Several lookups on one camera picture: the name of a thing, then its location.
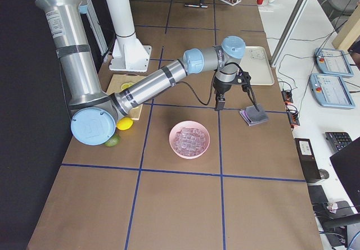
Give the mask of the steel muddler with black tip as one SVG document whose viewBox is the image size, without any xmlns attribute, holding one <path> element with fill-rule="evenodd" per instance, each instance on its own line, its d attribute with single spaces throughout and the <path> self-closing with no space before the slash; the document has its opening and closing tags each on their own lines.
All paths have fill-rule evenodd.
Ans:
<svg viewBox="0 0 360 250">
<path fill-rule="evenodd" d="M 184 4 L 185 7 L 192 7 L 192 8 L 208 8 L 207 4 L 195 4 L 195 3 L 185 3 Z"/>
</svg>

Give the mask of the pile of clear ice cubes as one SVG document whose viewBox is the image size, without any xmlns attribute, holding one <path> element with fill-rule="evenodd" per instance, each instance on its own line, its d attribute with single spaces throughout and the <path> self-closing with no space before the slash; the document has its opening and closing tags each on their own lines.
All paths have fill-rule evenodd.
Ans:
<svg viewBox="0 0 360 250">
<path fill-rule="evenodd" d="M 182 128 L 175 134 L 174 149 L 177 153 L 192 157 L 200 155 L 207 147 L 205 133 L 197 128 Z"/>
</svg>

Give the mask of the folded grey purple cloth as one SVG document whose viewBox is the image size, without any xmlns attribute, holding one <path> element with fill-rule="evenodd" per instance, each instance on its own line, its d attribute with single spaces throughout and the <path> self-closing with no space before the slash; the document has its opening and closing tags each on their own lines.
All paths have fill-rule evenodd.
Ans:
<svg viewBox="0 0 360 250">
<path fill-rule="evenodd" d="M 258 103 L 256 106 L 249 106 L 239 111 L 241 117 L 249 125 L 258 125 L 269 120 L 263 106 Z"/>
</svg>

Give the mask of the pink bowl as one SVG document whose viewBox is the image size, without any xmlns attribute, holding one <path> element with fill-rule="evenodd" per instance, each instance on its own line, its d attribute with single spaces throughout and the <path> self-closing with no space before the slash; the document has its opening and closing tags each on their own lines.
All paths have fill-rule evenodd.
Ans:
<svg viewBox="0 0 360 250">
<path fill-rule="evenodd" d="M 210 135 L 202 124 L 196 121 L 182 121 L 170 131 L 169 144 L 175 154 L 185 159 L 203 155 L 210 145 Z"/>
</svg>

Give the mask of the orange electronics board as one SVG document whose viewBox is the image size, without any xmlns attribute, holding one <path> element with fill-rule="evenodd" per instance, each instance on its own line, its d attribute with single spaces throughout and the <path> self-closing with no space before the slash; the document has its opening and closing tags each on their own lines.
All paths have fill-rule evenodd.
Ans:
<svg viewBox="0 0 360 250">
<path fill-rule="evenodd" d="M 296 126 L 300 126 L 299 122 L 299 111 L 294 106 L 293 103 L 293 95 L 291 90 L 282 90 L 281 91 L 282 98 L 285 104 L 286 114 L 289 119 L 289 124 L 292 129 Z"/>
</svg>

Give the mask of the lemon slices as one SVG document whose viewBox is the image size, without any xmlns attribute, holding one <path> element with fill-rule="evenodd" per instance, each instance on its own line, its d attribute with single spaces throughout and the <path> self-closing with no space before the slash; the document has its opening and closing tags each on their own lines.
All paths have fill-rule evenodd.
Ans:
<svg viewBox="0 0 360 250">
<path fill-rule="evenodd" d="M 120 90 L 123 91 L 129 87 L 131 87 L 132 85 L 134 85 L 133 82 L 127 82 L 127 83 L 123 83 L 121 86 L 120 86 Z"/>
</svg>

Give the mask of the whole yellow lemon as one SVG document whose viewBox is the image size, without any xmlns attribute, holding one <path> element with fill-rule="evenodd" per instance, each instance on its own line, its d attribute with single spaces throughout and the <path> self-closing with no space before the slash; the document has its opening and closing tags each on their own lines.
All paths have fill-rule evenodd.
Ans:
<svg viewBox="0 0 360 250">
<path fill-rule="evenodd" d="M 130 129 L 132 125 L 133 125 L 133 120 L 131 118 L 124 117 L 116 123 L 116 128 L 118 130 L 125 131 Z"/>
</svg>

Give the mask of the wooden cutting board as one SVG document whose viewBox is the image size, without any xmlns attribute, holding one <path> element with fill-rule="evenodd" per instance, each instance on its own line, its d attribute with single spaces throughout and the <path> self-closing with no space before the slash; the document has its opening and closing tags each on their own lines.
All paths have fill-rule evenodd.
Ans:
<svg viewBox="0 0 360 250">
<path fill-rule="evenodd" d="M 110 80 L 109 86 L 107 87 L 107 94 L 121 92 L 120 86 L 123 83 L 133 82 L 134 84 L 139 82 L 140 80 L 144 79 L 144 76 L 134 75 L 134 74 L 114 74 Z M 128 117 L 130 117 L 134 121 L 138 121 L 141 116 L 142 106 L 140 105 L 136 108 L 130 110 Z"/>
</svg>

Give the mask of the near blue teach pendant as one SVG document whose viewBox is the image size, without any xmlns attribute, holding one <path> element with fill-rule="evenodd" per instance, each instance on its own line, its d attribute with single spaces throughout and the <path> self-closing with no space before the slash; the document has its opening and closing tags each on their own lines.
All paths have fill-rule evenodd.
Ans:
<svg viewBox="0 0 360 250">
<path fill-rule="evenodd" d="M 310 88 L 316 101 L 323 107 L 355 108 L 355 103 L 340 75 L 311 74 Z"/>
</svg>

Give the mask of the blue teach pendant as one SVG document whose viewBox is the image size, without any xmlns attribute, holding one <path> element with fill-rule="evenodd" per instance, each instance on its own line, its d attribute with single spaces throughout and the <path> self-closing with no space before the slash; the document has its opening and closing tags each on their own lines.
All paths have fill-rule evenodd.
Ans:
<svg viewBox="0 0 360 250">
<path fill-rule="evenodd" d="M 345 52 L 338 49 L 316 48 L 314 56 L 317 66 L 324 74 L 336 74 L 345 78 L 354 76 Z"/>
<path fill-rule="evenodd" d="M 310 88 L 316 101 L 323 107 L 355 108 L 355 103 L 340 75 L 311 74 Z"/>
</svg>

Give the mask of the far blue teach pendant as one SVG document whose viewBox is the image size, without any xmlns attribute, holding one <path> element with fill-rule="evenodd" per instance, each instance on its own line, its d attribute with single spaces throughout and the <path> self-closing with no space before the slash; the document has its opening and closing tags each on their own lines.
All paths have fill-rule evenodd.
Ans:
<svg viewBox="0 0 360 250">
<path fill-rule="evenodd" d="M 338 49 L 316 48 L 314 56 L 317 66 L 324 74 L 336 74 L 345 78 L 354 76 L 345 52 Z"/>
</svg>

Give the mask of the black keyboard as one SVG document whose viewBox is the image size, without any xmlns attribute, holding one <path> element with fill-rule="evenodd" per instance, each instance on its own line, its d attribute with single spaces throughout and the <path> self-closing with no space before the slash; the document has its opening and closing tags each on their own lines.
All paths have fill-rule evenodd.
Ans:
<svg viewBox="0 0 360 250">
<path fill-rule="evenodd" d="M 347 132 L 325 132 L 325 136 L 334 152 L 340 151 L 352 142 Z"/>
</svg>

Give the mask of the black computer mouse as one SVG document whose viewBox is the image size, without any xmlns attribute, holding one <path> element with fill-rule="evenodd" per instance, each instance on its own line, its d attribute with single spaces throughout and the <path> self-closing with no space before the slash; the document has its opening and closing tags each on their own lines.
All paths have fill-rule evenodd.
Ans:
<svg viewBox="0 0 360 250">
<path fill-rule="evenodd" d="M 322 180 L 326 180 L 330 177 L 329 172 L 325 169 L 319 169 L 318 172 Z"/>
</svg>

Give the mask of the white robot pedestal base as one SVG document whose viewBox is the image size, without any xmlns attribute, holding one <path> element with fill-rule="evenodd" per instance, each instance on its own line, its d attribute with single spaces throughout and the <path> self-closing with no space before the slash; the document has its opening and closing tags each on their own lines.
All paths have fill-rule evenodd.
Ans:
<svg viewBox="0 0 360 250">
<path fill-rule="evenodd" d="M 116 41 L 110 70 L 146 72 L 152 47 L 144 46 L 136 36 L 129 0 L 106 0 Z"/>
</svg>

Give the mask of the aluminium frame post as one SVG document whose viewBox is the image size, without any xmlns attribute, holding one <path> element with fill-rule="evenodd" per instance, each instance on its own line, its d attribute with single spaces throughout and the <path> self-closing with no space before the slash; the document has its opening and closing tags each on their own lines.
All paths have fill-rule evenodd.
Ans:
<svg viewBox="0 0 360 250">
<path fill-rule="evenodd" d="M 309 0 L 297 0 L 294 9 L 290 15 L 290 18 L 288 19 L 284 31 L 272 55 L 272 59 L 270 61 L 272 67 L 276 67 L 280 59 L 280 55 L 283 52 L 287 42 L 290 40 L 290 37 L 308 4 L 308 1 Z"/>
</svg>

